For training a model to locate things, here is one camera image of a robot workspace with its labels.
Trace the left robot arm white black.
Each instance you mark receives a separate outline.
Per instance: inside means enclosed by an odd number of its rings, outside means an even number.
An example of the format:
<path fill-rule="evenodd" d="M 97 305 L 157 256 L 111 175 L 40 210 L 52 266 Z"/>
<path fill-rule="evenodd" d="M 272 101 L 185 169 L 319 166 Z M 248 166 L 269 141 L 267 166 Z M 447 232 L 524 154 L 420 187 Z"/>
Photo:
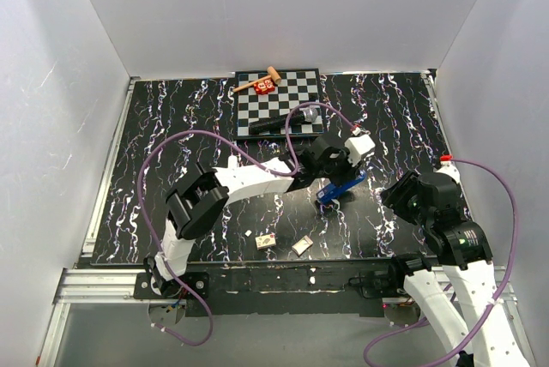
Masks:
<path fill-rule="evenodd" d="M 145 260 L 153 292 L 163 298 L 181 292 L 194 242 L 213 228 L 226 206 L 256 196 L 301 190 L 320 178 L 328 184 L 317 199 L 329 202 L 363 180 L 362 166 L 374 149 L 367 134 L 345 141 L 324 134 L 309 147 L 258 165 L 240 166 L 235 157 L 230 157 L 225 167 L 195 163 L 166 195 L 160 248 Z"/>

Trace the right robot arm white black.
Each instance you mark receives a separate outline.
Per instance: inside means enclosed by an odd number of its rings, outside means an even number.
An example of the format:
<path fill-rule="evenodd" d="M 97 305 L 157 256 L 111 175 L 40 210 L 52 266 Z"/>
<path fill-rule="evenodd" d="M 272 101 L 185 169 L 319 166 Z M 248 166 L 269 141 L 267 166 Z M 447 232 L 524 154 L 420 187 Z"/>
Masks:
<path fill-rule="evenodd" d="M 382 192 L 381 199 L 396 216 L 422 228 L 458 302 L 450 301 L 422 255 L 394 257 L 389 289 L 415 301 L 457 365 L 528 365 L 500 301 L 508 281 L 496 281 L 484 231 L 462 215 L 455 166 L 408 171 Z"/>

